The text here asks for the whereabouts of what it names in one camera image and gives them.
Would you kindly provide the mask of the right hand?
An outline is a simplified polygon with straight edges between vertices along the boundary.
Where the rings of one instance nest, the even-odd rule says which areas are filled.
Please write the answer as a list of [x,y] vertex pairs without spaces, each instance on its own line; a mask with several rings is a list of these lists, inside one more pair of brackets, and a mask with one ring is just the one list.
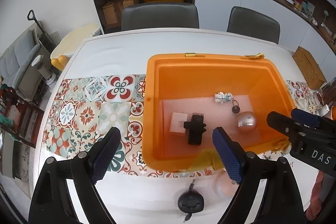
[[322,208],[322,203],[329,194],[334,179],[328,174],[324,174],[322,171],[318,171],[315,184],[311,191],[310,205],[306,210],[306,218],[308,221],[313,221]]

